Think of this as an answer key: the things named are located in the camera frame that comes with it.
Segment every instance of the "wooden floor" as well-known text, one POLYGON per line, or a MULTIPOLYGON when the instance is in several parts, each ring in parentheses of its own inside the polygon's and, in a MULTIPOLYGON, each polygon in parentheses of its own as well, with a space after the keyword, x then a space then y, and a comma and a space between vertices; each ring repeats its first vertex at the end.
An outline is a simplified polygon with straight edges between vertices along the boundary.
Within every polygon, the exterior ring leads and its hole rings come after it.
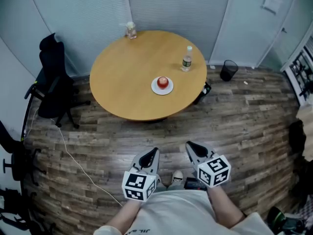
MULTIPOLYGON (((220 68, 208 69, 212 91, 203 102, 154 124, 113 116, 93 99, 88 80, 78 82, 80 98, 91 100, 91 106, 72 110, 79 130, 63 120, 68 151, 96 184, 124 202, 123 173, 137 153, 158 147, 159 174, 169 184, 173 171, 180 169, 185 177, 192 172, 184 143, 206 142, 231 163, 231 181, 224 189, 246 214, 265 217, 273 205, 290 211, 296 201, 288 195, 294 184, 288 125, 298 108, 292 88, 283 74, 271 70, 240 68, 230 82, 219 73, 220 68)), ((28 128, 38 106, 34 101, 28 128)), ((90 235, 119 210, 65 152, 51 120, 36 116, 25 144, 42 149, 37 164, 47 175, 36 173, 39 187, 29 178, 25 187, 37 192, 35 203, 47 213, 48 223, 56 223, 55 234, 90 235)))

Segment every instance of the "round wooden table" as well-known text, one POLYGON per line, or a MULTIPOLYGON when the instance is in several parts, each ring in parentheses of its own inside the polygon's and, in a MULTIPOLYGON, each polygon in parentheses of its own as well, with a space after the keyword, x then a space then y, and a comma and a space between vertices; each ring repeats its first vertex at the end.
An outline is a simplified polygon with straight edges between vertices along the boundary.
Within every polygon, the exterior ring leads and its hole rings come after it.
POLYGON ((96 58, 90 73, 90 88, 96 101, 108 112, 130 120, 157 120, 190 105, 206 81, 206 64, 199 49, 187 39, 166 31, 141 31, 136 39, 122 37, 96 58), (182 58, 192 46, 189 72, 182 58), (172 79, 174 89, 157 95, 151 82, 158 76, 172 79))

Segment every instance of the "white plate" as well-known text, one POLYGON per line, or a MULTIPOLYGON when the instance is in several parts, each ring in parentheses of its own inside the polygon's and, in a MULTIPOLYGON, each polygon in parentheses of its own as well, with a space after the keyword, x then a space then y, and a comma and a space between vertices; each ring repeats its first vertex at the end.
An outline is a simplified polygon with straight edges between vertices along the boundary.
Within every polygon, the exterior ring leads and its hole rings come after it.
POLYGON ((167 95, 168 93, 170 93, 173 88, 174 88, 174 84, 173 84, 173 81, 166 77, 168 79, 168 86, 165 88, 165 89, 160 89, 159 86, 157 85, 157 80, 160 78, 159 77, 156 77, 152 83, 151 83, 151 89, 154 93, 158 94, 158 95, 167 95))

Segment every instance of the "white t-shirt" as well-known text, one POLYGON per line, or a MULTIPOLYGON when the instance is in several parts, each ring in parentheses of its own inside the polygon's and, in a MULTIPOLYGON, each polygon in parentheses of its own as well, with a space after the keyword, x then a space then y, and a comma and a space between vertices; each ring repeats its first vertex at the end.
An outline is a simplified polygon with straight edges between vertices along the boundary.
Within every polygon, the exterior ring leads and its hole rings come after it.
MULTIPOLYGON (((142 205, 126 235, 273 235, 259 214, 252 213, 231 229, 216 223, 205 191, 171 190, 154 193, 142 205)), ((121 235, 102 226, 94 235, 121 235)))

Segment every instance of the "red apple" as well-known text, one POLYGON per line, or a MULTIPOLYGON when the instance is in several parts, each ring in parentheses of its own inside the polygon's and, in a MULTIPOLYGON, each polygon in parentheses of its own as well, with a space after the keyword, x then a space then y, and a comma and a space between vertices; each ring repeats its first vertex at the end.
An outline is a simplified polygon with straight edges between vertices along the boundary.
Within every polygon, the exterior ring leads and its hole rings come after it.
POLYGON ((168 79, 165 76, 159 77, 157 80, 157 85, 160 89, 165 89, 168 86, 168 79))

